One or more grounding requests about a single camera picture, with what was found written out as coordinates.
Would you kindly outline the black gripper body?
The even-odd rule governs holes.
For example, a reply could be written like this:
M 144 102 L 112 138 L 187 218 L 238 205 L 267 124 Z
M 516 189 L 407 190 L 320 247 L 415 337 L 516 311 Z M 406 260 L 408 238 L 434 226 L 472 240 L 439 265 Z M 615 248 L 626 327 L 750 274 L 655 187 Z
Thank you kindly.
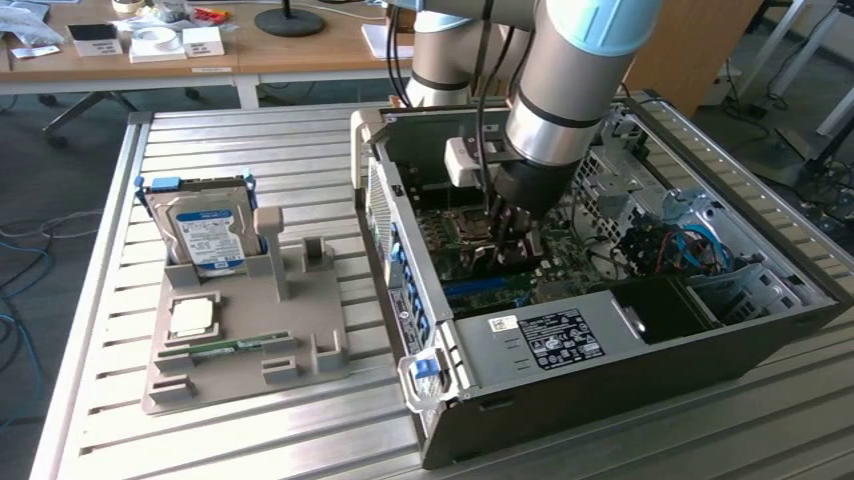
M 565 195 L 574 173 L 574 165 L 553 167 L 530 161 L 506 162 L 496 174 L 496 194 L 532 218 L 543 218 Z

